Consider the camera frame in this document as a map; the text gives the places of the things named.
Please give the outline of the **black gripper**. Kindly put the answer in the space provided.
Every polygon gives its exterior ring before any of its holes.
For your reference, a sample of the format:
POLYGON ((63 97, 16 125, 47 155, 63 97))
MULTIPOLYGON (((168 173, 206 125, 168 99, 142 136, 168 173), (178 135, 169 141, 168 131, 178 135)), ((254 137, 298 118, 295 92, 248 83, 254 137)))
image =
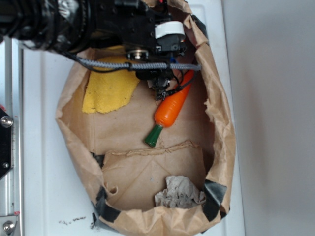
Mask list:
POLYGON ((158 44, 155 34, 156 26, 171 20, 165 0, 157 2, 157 10, 141 0, 95 0, 92 47, 122 46, 125 52, 142 49, 153 57, 171 57, 172 51, 158 44))

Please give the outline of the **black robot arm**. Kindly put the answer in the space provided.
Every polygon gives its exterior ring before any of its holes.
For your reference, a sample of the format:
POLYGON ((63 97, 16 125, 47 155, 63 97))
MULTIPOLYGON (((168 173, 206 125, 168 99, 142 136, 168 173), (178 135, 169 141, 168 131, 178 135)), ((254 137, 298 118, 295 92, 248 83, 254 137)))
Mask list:
POLYGON ((165 56, 179 49, 175 34, 158 37, 171 21, 166 1, 155 11, 141 0, 3 0, 0 34, 33 50, 78 53, 123 46, 165 56))

